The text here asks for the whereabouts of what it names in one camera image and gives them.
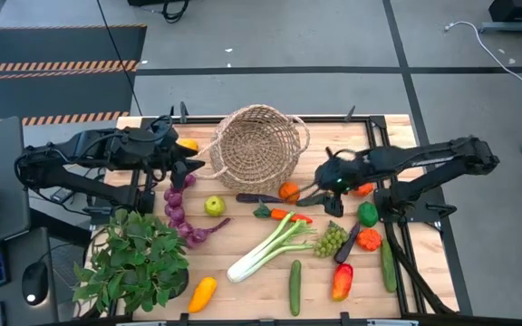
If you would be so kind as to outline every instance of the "wooden table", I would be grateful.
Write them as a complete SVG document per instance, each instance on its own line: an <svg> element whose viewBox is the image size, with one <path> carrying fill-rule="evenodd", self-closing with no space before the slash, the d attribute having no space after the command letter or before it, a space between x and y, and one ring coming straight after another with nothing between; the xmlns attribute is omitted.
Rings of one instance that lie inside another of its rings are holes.
<svg viewBox="0 0 522 326"><path fill-rule="evenodd" d="M416 141L408 115L387 115L387 130L392 145L399 147L416 146ZM141 118L119 118L118 128L139 127ZM315 168L326 160L324 149L330 146L337 149L367 149L368 142L363 124L358 123L308 123L311 133L309 149L302 154L291 180L299 185L308 185L313 181ZM181 138L196 139L204 148L215 129L215 125L178 124L174 126ZM212 173L208 164L208 155L202 158L207 165L198 173ZM420 168L409 169L399 175L400 179L409 180L419 176ZM129 184L130 171L109 172L106 182L118 186ZM169 186L165 180L156 188L154 214L163 222L168 222L164 215L164 190ZM330 287L335 268L333 259L319 259L312 250L281 254L262 267L242 283L231 283L226 276L227 268L252 248L262 242L276 228L273 220L258 219L252 215L255 204L240 204L235 200L236 192L222 186L216 180L199 180L185 191L184 207L188 220L197 227L211 227L220 220L208 217L203 210L205 198L219 195L225 199L227 211L224 216L233 220L217 233L213 234L201 247L188 250L190 282L188 289L179 298L171 300L166 308L155 306L152 312L139 309L134 312L134 320L178 320L182 312L187 311L190 297L200 279L213 276L217 279L217 291L208 307L199 313L191 314L191 320L258 320L291 319L289 312L288 278L291 263L298 259L302 263L302 304L298 319L338 319L340 312L349 312L352 318L392 318L400 317L398 300L395 293L387 293L382 283L380 252L365 252L355 246L347 260L354 268L353 286L350 296L344 302L330 300ZM333 220L338 225L350 230L355 222L355 212L363 199L345 196L345 214L342 218L328 216L322 206L295 207L295 211L314 219L313 226L321 234L328 222ZM285 204L271 207L291 209ZM382 224L374 227L382 236ZM440 234L428 225L410 224L411 241L416 256L418 269L434 292L451 309L457 310L457 301L450 279L450 271L440 240ZM414 307L411 282L408 274L402 273L409 307ZM118 313L123 313L124 303L119 303Z"/></svg>

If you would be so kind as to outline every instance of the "wicker basket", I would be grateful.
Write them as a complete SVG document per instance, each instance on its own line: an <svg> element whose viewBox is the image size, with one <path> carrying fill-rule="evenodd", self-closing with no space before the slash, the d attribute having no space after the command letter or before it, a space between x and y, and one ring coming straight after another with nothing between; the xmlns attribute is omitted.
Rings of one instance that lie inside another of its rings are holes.
<svg viewBox="0 0 522 326"><path fill-rule="evenodd" d="M305 129L302 146L294 121ZM263 104L233 112L215 129L210 152L216 178L225 187L245 193L262 193L281 186L294 172L299 155L309 146L309 129L296 116L286 116Z"/></svg>

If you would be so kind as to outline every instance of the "green grapes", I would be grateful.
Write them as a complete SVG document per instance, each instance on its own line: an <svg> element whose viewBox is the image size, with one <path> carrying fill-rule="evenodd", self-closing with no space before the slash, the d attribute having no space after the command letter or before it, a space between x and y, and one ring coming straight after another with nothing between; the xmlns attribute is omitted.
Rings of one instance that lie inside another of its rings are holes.
<svg viewBox="0 0 522 326"><path fill-rule="evenodd" d="M325 258L334 255L348 238L349 235L344 229L330 221L324 235L315 243L314 256Z"/></svg>

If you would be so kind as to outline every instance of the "lemon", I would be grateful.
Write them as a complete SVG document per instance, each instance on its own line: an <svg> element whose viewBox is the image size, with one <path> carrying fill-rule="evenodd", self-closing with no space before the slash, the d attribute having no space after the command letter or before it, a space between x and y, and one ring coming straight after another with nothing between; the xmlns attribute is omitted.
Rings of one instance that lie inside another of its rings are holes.
<svg viewBox="0 0 522 326"><path fill-rule="evenodd" d="M194 149L198 151L198 143L194 139L179 139L177 143L182 147L186 147L187 149Z"/></svg>

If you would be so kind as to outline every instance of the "computer mouse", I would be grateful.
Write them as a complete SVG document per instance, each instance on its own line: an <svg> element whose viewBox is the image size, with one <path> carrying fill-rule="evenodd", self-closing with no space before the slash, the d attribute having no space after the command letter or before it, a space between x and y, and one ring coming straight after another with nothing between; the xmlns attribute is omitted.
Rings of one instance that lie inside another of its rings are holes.
<svg viewBox="0 0 522 326"><path fill-rule="evenodd" d="M33 263L24 271L22 292L29 305L41 303L48 293L47 266L44 262Z"/></svg>

